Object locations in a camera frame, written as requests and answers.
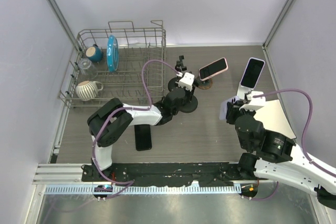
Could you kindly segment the black phone stand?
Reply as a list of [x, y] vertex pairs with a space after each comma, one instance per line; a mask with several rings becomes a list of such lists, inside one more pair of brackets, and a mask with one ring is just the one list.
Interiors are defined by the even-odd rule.
[[[184, 56], [181, 55], [178, 57], [179, 59], [176, 61], [176, 65], [175, 65], [175, 70], [177, 72], [181, 72], [184, 73], [187, 70], [187, 66], [183, 63], [184, 60]], [[169, 82], [168, 82], [168, 90], [172, 91], [173, 89], [178, 87], [178, 81], [180, 80], [181, 76], [176, 75], [176, 77], [172, 78]]]
[[180, 107], [180, 111], [183, 113], [192, 113], [198, 107], [198, 100], [195, 96], [192, 96], [191, 101], [189, 101], [186, 105]]

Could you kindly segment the black front phone stand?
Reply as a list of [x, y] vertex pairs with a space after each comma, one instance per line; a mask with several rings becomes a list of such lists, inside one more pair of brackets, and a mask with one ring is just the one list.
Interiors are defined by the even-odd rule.
[[[176, 65], [175, 65], [175, 70], [177, 72], [181, 72], [184, 73], [187, 70], [187, 66], [183, 63], [184, 60], [184, 56], [181, 55], [178, 57], [179, 59], [176, 61]], [[176, 75], [176, 77], [172, 78], [169, 82], [168, 82], [168, 90], [172, 91], [173, 89], [178, 87], [178, 81], [180, 80], [181, 76]]]

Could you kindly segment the lilac case phone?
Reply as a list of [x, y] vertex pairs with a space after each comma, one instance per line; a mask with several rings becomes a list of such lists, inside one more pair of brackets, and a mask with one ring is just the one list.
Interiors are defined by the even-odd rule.
[[261, 59], [250, 58], [240, 81], [242, 87], [254, 89], [264, 68], [265, 62]]
[[239, 100], [238, 96], [233, 96], [225, 101], [223, 101], [220, 105], [220, 112], [219, 112], [219, 119], [220, 120], [225, 120], [226, 119], [226, 114], [227, 114], [227, 104], [230, 103], [235, 103], [237, 100]]

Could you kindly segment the black phone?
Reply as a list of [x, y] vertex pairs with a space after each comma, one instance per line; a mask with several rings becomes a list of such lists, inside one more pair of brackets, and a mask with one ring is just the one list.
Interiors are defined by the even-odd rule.
[[137, 151], [147, 151], [152, 148], [151, 129], [147, 124], [135, 125], [135, 148]]

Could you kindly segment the pink case phone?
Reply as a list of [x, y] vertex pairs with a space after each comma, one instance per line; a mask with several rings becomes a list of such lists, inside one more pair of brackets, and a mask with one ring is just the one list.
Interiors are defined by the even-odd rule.
[[228, 70], [226, 58], [220, 58], [199, 69], [199, 78], [201, 81], [208, 80], [222, 72]]

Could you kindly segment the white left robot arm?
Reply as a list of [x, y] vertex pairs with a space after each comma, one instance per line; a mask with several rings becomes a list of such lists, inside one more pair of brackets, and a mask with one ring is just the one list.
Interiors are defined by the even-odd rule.
[[92, 136], [93, 174], [98, 180], [105, 182], [112, 174], [112, 145], [130, 126], [164, 125], [179, 112], [191, 113], [198, 106], [194, 97], [195, 88], [174, 88], [160, 101], [149, 106], [133, 106], [122, 103], [118, 98], [108, 101], [92, 114], [87, 124]]

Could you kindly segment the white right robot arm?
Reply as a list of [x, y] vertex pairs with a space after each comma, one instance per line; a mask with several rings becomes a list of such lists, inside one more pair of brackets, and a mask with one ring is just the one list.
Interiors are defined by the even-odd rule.
[[256, 111], [233, 97], [222, 102], [221, 120], [235, 127], [245, 153], [238, 162], [242, 179], [270, 179], [315, 196], [322, 205], [335, 209], [335, 168], [319, 162], [320, 170], [308, 161], [294, 135], [279, 100], [265, 102]]

